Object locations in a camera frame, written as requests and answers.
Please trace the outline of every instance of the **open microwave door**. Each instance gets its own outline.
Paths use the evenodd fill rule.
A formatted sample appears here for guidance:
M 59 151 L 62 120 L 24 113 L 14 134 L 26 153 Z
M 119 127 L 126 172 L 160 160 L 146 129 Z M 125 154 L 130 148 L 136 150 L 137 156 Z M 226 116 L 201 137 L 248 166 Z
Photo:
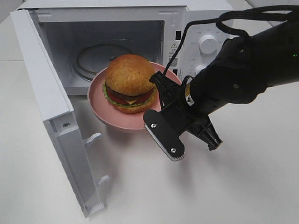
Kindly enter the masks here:
M 34 11 L 11 13 L 40 114 L 85 217 L 104 208 L 97 188 L 108 176 L 95 181 L 85 148 L 100 133 L 82 139 L 74 109 L 36 27 Z

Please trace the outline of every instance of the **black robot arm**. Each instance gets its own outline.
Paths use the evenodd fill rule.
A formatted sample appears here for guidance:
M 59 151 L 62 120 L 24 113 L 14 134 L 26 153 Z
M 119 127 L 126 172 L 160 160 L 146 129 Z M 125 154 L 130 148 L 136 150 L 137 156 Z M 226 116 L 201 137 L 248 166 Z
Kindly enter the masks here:
M 151 81 L 163 99 L 162 110 L 148 110 L 143 119 L 168 157 L 173 161 L 184 157 L 179 140 L 184 131 L 214 150 L 222 141 L 210 113 L 227 103 L 248 104 L 268 87 L 299 81 L 299 19 L 292 15 L 255 36 L 226 40 L 217 57 L 188 84 L 186 79 L 178 85 L 161 72 Z

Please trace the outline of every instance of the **pink bowl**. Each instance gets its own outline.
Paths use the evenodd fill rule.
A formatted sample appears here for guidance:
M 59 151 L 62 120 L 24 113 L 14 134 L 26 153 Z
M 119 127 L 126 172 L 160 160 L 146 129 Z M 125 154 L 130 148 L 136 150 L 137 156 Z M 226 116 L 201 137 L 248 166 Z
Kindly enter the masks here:
M 163 72 L 165 67 L 157 63 L 152 63 L 155 72 Z M 111 126 L 121 132 L 136 133 L 144 130 L 143 114 L 144 112 L 135 114 L 126 114 L 116 110 L 105 98 L 102 91 L 102 85 L 105 83 L 105 71 L 99 72 L 93 79 L 88 89 L 88 101 L 94 114 L 106 125 Z M 179 78 L 171 71 L 167 71 L 166 76 L 172 81 L 181 84 Z M 157 92 L 157 100 L 151 107 L 156 111 L 160 111 L 159 93 Z

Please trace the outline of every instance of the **toy hamburger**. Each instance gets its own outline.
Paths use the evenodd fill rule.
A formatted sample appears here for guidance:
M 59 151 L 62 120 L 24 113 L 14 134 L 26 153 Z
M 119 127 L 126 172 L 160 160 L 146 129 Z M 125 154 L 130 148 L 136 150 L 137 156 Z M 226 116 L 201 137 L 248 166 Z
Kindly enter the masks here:
M 106 69 L 105 98 L 124 113 L 138 113 L 151 108 L 157 98 L 157 89 L 149 81 L 154 73 L 152 64 L 141 56 L 115 58 Z

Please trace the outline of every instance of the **microwave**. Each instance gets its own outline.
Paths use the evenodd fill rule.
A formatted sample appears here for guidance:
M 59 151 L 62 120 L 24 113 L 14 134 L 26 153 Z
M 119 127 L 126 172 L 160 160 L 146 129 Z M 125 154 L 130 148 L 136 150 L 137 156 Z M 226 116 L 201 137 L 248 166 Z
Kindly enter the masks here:
M 224 0 L 27 0 L 11 13 L 42 121 L 85 217 L 105 207 L 100 192 L 110 177 L 93 175 L 86 149 L 101 133 L 83 139 L 70 97 L 86 95 L 122 54 L 166 66 L 188 22 L 229 10 Z M 227 38 L 215 24 L 191 26 L 170 70 L 195 76 Z

